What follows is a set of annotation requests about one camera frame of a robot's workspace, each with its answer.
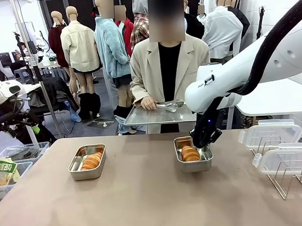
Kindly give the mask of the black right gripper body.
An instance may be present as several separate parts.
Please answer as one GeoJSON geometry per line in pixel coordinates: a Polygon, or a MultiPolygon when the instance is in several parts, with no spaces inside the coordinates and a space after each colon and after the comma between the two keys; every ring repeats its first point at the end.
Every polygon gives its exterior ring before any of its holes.
{"type": "Polygon", "coordinates": [[[216,130],[218,111],[205,112],[202,115],[197,114],[194,135],[196,137],[211,137],[216,130]]]}

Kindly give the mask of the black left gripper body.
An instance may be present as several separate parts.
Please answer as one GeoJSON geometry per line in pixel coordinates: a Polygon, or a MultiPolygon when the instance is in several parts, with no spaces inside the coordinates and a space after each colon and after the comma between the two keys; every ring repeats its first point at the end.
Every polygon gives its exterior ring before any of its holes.
{"type": "Polygon", "coordinates": [[[16,134],[16,132],[10,128],[10,125],[14,124],[13,121],[20,111],[21,107],[17,105],[0,105],[0,132],[16,134]]]}

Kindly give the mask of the person right hand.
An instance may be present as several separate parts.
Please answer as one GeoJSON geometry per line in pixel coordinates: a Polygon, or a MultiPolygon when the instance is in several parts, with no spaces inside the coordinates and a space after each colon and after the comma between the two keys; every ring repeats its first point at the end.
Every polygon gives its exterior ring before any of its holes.
{"type": "Polygon", "coordinates": [[[146,96],[144,98],[142,98],[141,102],[141,107],[145,110],[155,110],[156,109],[156,102],[155,100],[150,97],[150,96],[146,96]]]}

